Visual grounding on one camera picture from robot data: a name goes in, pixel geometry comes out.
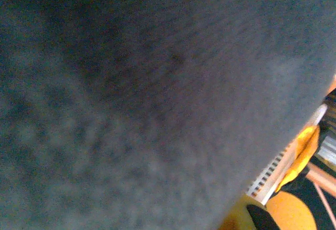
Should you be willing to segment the grey t-shirt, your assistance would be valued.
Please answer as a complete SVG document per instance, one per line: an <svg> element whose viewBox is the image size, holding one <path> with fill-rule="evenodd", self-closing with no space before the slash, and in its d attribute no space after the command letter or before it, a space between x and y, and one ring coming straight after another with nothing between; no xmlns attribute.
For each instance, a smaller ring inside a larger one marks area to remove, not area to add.
<svg viewBox="0 0 336 230"><path fill-rule="evenodd" d="M212 230L336 72L336 0L0 0L0 230Z"/></svg>

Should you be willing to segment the yellow t-shirt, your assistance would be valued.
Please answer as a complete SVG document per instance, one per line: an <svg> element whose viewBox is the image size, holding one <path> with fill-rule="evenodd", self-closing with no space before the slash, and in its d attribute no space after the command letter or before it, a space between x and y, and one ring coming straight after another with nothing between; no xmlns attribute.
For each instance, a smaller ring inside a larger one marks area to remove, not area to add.
<svg viewBox="0 0 336 230"><path fill-rule="evenodd" d="M275 193L287 183L293 181L302 170L307 166L309 160L312 158L318 148L318 140L320 134L319 125L306 127L297 136L297 147L295 149L295 160L290 168L286 171L285 176L275 189Z"/></svg>

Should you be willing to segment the aluminium corner post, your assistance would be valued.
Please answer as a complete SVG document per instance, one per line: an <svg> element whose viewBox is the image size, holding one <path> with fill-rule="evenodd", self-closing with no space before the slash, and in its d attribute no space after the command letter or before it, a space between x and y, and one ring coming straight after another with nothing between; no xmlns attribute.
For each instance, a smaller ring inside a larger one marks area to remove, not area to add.
<svg viewBox="0 0 336 230"><path fill-rule="evenodd" d="M336 166L336 139L326 136L321 143L318 156Z"/></svg>

